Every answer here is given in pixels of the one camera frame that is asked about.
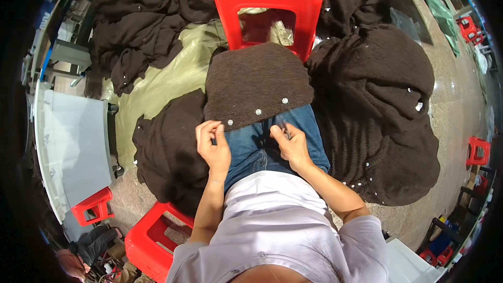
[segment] woman's right hand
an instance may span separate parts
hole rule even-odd
[[[281,158],[290,163],[290,167],[297,173],[308,167],[315,166],[307,151],[306,135],[289,123],[285,123],[286,128],[292,136],[288,140],[285,133],[277,125],[271,127],[271,137],[276,139],[280,146]]]

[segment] white table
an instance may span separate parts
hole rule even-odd
[[[60,223],[71,207],[112,183],[106,101],[35,91],[37,156],[44,187]]]

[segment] pile of brown clothing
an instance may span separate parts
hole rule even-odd
[[[195,216],[208,180],[208,165],[197,153],[196,126],[204,121],[201,89],[171,100],[152,120],[141,116],[133,142],[138,181],[161,203],[171,202]]]
[[[393,25],[362,25],[317,46],[308,66],[329,174],[372,203],[425,196],[440,165],[428,116],[433,69],[421,46]]]
[[[164,68],[182,50],[176,40],[190,22],[217,18],[213,0],[93,0],[91,75],[111,78],[119,96],[148,66]]]

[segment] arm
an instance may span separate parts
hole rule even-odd
[[[209,244],[222,221],[223,185],[230,166],[230,148],[221,122],[207,121],[196,128],[197,152],[210,166],[208,182],[194,218],[189,242]]]
[[[271,127],[271,136],[278,142],[281,157],[290,163],[290,167],[321,195],[344,223],[359,216],[370,215],[356,192],[314,165],[307,151],[305,133],[289,123],[286,127],[292,136],[291,140],[286,138],[277,125]]]

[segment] hand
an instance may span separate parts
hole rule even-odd
[[[222,122],[204,122],[196,127],[196,141],[197,152],[210,167],[210,172],[225,178],[230,166],[230,148],[223,129]]]
[[[300,173],[303,169],[314,166],[313,161],[307,152],[306,135],[302,130],[299,130],[289,123],[285,123],[286,128],[292,136],[288,140],[283,130],[277,125],[271,127],[271,137],[276,139],[280,146],[281,158],[290,163],[290,167]]]

